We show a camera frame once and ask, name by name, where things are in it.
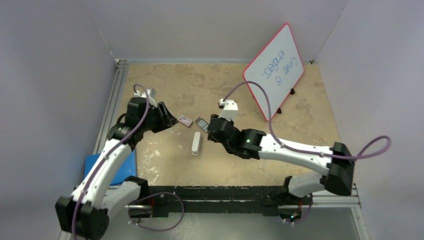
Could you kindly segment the red white staple box sleeve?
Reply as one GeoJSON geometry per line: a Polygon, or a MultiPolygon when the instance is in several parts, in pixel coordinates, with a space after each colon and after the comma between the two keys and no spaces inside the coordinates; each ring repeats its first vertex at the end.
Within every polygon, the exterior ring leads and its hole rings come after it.
{"type": "Polygon", "coordinates": [[[184,116],[184,115],[180,115],[179,117],[178,117],[178,119],[177,119],[181,124],[183,124],[184,126],[186,126],[186,127],[188,127],[188,128],[190,128],[191,127],[191,125],[192,125],[192,123],[193,123],[193,121],[190,119],[190,118],[188,118],[188,117],[186,117],[186,116],[184,116]]]}

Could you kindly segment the white stapler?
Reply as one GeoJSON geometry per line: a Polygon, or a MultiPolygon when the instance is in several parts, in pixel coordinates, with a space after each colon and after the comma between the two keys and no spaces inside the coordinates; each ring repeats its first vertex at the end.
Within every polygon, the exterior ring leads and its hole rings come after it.
{"type": "Polygon", "coordinates": [[[192,145],[191,145],[191,154],[196,156],[199,154],[201,145],[201,133],[195,132],[193,135],[192,145]]]}

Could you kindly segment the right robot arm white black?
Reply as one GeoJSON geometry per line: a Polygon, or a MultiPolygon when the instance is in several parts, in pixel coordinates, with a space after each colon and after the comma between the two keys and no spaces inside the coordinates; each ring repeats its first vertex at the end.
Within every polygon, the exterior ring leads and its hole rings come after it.
{"type": "Polygon", "coordinates": [[[257,129],[239,130],[233,121],[211,115],[208,140],[223,145],[228,154],[242,159],[275,160],[309,169],[287,177],[280,196],[288,204],[309,193],[326,190],[338,196],[352,193],[355,161],[347,146],[315,146],[284,139],[257,129]]]}

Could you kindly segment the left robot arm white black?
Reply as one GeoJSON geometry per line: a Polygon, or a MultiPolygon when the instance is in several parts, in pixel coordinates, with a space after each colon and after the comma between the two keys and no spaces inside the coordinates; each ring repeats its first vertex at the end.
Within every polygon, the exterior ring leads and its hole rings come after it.
{"type": "Polygon", "coordinates": [[[164,102],[154,103],[146,97],[133,97],[118,121],[110,130],[101,154],[82,183],[69,197],[61,196],[55,210],[61,229],[74,236],[99,240],[110,220],[131,202],[146,203],[150,191],[147,180],[129,176],[118,192],[107,195],[117,171],[131,155],[144,133],[158,133],[177,124],[164,102]]]}

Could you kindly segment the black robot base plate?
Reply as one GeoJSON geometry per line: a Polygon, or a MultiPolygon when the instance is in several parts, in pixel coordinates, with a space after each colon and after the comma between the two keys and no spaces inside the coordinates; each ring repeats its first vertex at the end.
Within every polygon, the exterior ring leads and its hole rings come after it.
{"type": "Polygon", "coordinates": [[[299,198],[286,187],[275,186],[160,186],[143,188],[131,205],[152,209],[153,217],[170,213],[261,214],[266,217],[290,217],[279,208],[295,209],[312,203],[312,194],[299,198]]]}

